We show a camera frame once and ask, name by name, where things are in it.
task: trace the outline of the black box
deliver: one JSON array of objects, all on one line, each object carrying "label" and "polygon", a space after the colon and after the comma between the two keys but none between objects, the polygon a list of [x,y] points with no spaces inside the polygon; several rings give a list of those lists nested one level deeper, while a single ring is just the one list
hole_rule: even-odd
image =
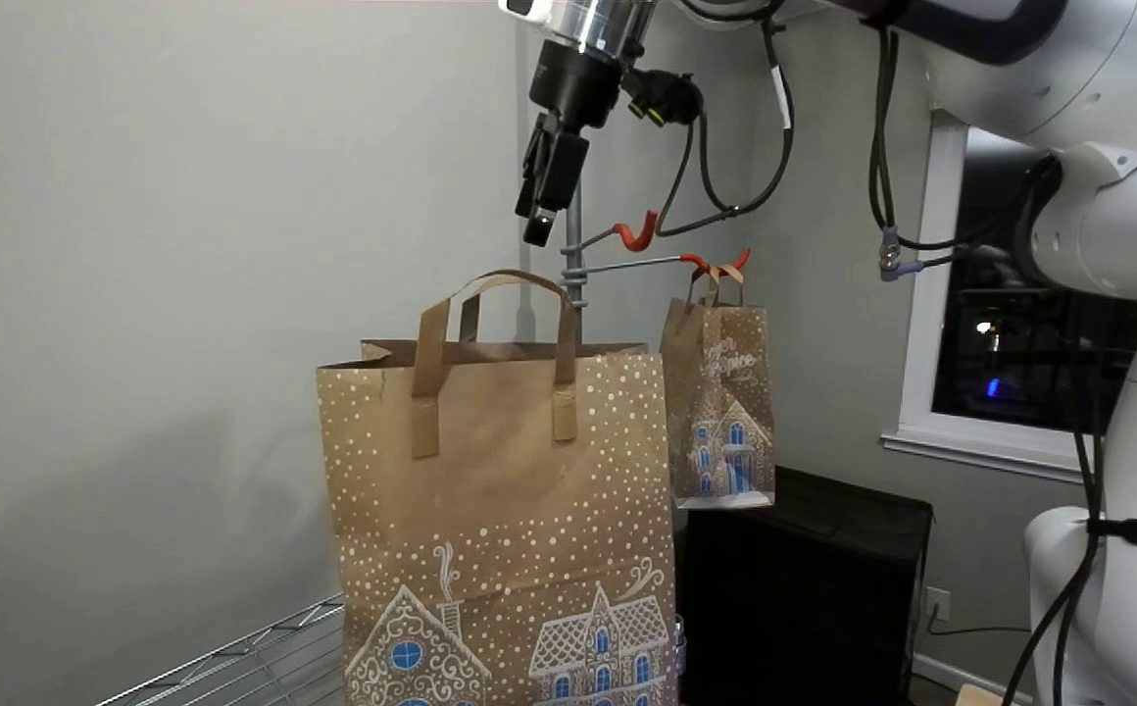
[{"label": "black box", "polygon": [[686,706],[908,702],[928,502],[801,472],[682,531]]}]

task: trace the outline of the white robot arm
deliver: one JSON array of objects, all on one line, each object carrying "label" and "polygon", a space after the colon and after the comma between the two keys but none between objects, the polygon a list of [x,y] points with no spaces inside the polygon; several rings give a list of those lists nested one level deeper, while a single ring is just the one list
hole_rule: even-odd
[{"label": "white robot arm", "polygon": [[[603,66],[644,38],[655,0],[498,0],[553,30],[561,55]],[[1063,183],[1031,226],[1035,268],[1071,289],[1137,302],[1137,0],[830,0],[871,22],[919,35],[928,66],[928,93],[970,127],[1052,150]],[[544,102],[536,81],[600,89],[592,74],[543,64],[535,102],[544,120],[573,127],[570,102]],[[543,200],[536,170],[526,157],[522,215],[544,219],[570,194]],[[1085,555],[1091,531],[1102,540],[1091,564],[1085,598],[1071,632],[1067,702],[1137,706],[1137,359],[1118,396],[1107,439],[1102,516],[1052,510],[1031,523],[1031,613],[1060,595]],[[1052,689],[1052,640],[1038,647],[1038,697]]]}]

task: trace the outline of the white dot pattern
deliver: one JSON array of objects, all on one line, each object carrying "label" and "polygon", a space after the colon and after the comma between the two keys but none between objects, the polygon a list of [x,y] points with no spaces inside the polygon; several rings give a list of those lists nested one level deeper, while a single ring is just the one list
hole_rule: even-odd
[{"label": "white dot pattern", "polygon": [[[400,588],[442,604],[437,545],[456,545],[459,632],[486,664],[482,702],[543,702],[543,622],[622,595],[637,564],[673,629],[668,401],[655,351],[575,363],[575,444],[550,444],[550,363],[459,363],[442,389],[442,449],[409,453],[404,370],[322,370],[322,439],[350,652]],[[379,702],[352,680],[357,702]]]}]

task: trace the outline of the paper bag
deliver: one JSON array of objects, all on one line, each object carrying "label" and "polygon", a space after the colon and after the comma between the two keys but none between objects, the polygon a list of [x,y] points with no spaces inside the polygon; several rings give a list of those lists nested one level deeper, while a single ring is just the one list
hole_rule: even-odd
[{"label": "paper bag", "polygon": [[361,706],[677,706],[661,370],[553,345],[420,342],[318,370],[345,682]]},{"label": "paper bag", "polygon": [[737,268],[701,281],[709,293],[671,302],[661,327],[673,499],[677,510],[773,506],[763,313],[742,302]]}]

